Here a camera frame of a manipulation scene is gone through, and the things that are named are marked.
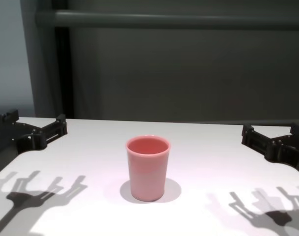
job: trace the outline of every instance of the gray panel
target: gray panel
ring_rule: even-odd
[[[35,24],[36,11],[51,9],[51,1],[20,2],[36,116],[56,117],[62,113],[62,104],[54,29]]]
[[[73,1],[73,8],[153,14],[259,8],[203,3]],[[260,12],[293,12],[291,6],[270,3]],[[78,118],[299,119],[297,31],[73,29],[71,36]]]

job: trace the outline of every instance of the table surface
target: table surface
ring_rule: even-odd
[[[68,135],[0,172],[1,236],[299,236],[299,172],[241,145],[241,126],[67,122]],[[151,203],[129,191],[125,142],[140,134],[171,142],[165,195]],[[13,199],[24,202],[19,211]]]

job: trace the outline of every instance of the plastic cup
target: plastic cup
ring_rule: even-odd
[[[164,194],[170,143],[156,135],[127,141],[131,194],[141,201],[154,201]]]

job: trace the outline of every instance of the metal rail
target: metal rail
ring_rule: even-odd
[[[257,125],[257,126],[291,126],[293,123],[299,124],[299,119],[277,119],[277,120],[226,120],[226,121],[202,121],[196,123],[203,124],[230,124],[230,125]]]
[[[89,13],[74,10],[38,12],[38,26],[126,29],[299,30],[299,16],[192,16]]]

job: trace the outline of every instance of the cup rim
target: cup rim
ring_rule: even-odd
[[[168,148],[166,150],[162,151],[162,152],[158,152],[158,153],[154,153],[154,154],[143,154],[143,153],[138,153],[138,152],[135,152],[135,151],[132,151],[131,149],[129,149],[129,144],[131,142],[133,142],[135,140],[138,140],[138,139],[141,139],[141,138],[145,138],[145,137],[152,137],[152,138],[156,138],[160,141],[163,141],[164,143],[167,144]],[[161,136],[154,135],[154,134],[145,134],[145,135],[138,135],[138,136],[135,136],[135,137],[129,139],[125,144],[125,148],[127,149],[128,152],[130,152],[134,155],[143,156],[143,157],[155,157],[155,156],[159,156],[159,155],[162,155],[162,154],[165,154],[165,153],[169,152],[170,148],[171,148],[171,144],[167,139],[165,139]]]

